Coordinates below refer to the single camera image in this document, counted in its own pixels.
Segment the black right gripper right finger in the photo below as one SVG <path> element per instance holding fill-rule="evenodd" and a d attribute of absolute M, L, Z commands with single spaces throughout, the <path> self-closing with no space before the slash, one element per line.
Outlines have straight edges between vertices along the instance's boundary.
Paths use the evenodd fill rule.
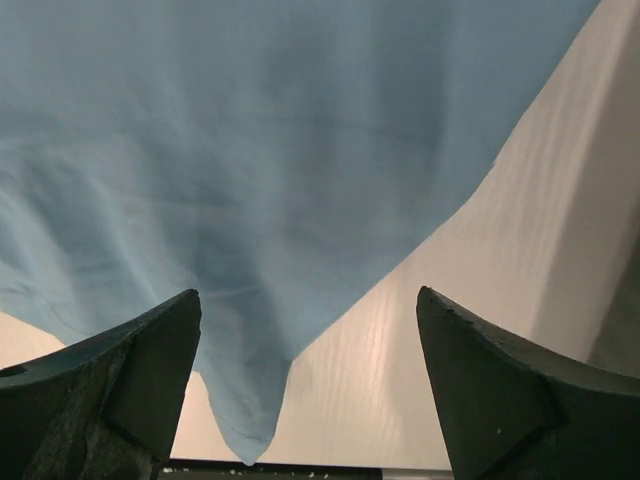
<path fill-rule="evenodd" d="M 455 478 L 638 478 L 638 379 L 557 354 L 428 287 L 416 314 Z"/>

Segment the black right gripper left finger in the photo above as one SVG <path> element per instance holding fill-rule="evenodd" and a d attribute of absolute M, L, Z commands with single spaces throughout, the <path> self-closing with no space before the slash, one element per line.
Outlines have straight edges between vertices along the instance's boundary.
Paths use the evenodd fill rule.
<path fill-rule="evenodd" d="M 155 479 L 201 330 L 188 289 L 137 318 L 1 371 L 4 479 Z"/>

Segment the light blue printed t-shirt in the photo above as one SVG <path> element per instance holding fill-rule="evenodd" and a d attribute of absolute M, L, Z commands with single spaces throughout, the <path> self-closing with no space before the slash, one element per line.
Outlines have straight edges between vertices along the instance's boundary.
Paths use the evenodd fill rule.
<path fill-rule="evenodd" d="M 3 2 L 3 311 L 73 343 L 197 290 L 255 462 L 293 360 L 476 191 L 595 7 Z"/>

